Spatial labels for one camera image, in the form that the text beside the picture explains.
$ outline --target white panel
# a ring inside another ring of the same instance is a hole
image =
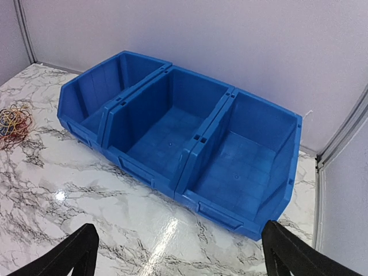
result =
[[[320,151],[368,76],[368,1],[24,1],[39,60],[83,71],[124,49],[174,62],[306,116]]]
[[[30,65],[12,0],[0,1],[0,85]]]
[[[324,169],[321,253],[368,271],[368,124]]]

